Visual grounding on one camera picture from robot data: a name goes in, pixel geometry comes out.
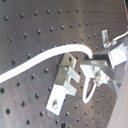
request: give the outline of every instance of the white cable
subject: white cable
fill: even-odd
[[[126,36],[128,34],[128,31],[120,36],[115,37],[112,41],[116,41],[119,40],[120,38],[123,38],[124,36]]]
[[[87,90],[88,90],[88,86],[89,86],[89,81],[90,81],[90,78],[86,77],[85,83],[84,83],[84,88],[83,88],[83,102],[85,104],[87,104],[91,100],[91,98],[95,92],[95,89],[96,89],[96,84],[94,84],[91,92],[89,93],[89,95],[87,97]]]
[[[26,70],[32,68],[33,66],[41,63],[42,61],[46,59],[49,59],[51,57],[54,57],[60,54],[69,53],[69,52],[83,52],[83,53],[86,53],[90,59],[93,58],[91,49],[85,46],[84,44],[69,44],[69,45],[52,48],[43,53],[38,54],[37,56],[17,66],[16,68],[1,74],[0,83],[8,79],[11,79],[12,77],[15,77],[19,75],[20,73],[25,72]]]

